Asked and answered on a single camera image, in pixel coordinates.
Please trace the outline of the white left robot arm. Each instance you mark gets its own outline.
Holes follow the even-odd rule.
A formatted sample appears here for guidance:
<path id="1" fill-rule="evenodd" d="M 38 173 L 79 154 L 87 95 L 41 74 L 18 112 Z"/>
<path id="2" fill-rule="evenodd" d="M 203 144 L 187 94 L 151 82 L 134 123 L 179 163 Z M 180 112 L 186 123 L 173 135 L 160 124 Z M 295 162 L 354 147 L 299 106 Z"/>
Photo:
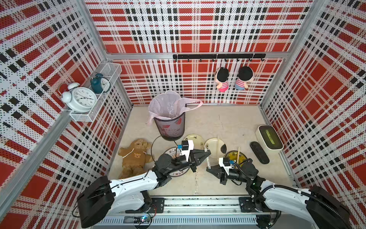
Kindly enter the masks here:
<path id="1" fill-rule="evenodd" d="M 147 211 L 152 204 L 148 191 L 166 185 L 173 172 L 183 169 L 196 172 L 197 166 L 210 154 L 210 150 L 197 149 L 177 158 L 162 154 L 154 167 L 143 174 L 118 180 L 109 180 L 107 176 L 97 178 L 77 197 L 81 227 L 94 226 L 113 213 Z"/>

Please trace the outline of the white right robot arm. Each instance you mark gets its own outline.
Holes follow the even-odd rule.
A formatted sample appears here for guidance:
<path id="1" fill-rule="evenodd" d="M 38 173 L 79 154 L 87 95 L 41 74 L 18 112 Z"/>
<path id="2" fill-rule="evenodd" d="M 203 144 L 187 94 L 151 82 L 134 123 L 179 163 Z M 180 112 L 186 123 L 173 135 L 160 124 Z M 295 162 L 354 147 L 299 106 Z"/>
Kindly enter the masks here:
<path id="1" fill-rule="evenodd" d="M 265 212 L 257 217 L 260 229 L 269 229 L 283 212 L 307 220 L 319 229 L 350 229 L 350 210 L 321 187 L 296 189 L 275 184 L 258 176 L 252 159 L 238 164 L 226 157 L 219 159 L 216 166 L 207 167 L 225 185 L 232 181 L 245 184 L 248 196 L 239 199 L 242 212 Z"/>

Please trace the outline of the bare wooden chopsticks pair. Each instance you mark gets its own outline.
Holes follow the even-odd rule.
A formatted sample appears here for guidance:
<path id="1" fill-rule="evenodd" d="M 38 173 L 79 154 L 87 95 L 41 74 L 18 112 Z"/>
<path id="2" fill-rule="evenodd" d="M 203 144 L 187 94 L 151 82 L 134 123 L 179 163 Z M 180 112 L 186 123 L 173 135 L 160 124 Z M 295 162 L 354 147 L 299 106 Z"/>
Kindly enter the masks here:
<path id="1" fill-rule="evenodd" d="M 240 159 L 240 147 L 238 147 L 237 149 L 237 158 L 236 158 L 236 163 L 239 164 L 239 159 Z"/>

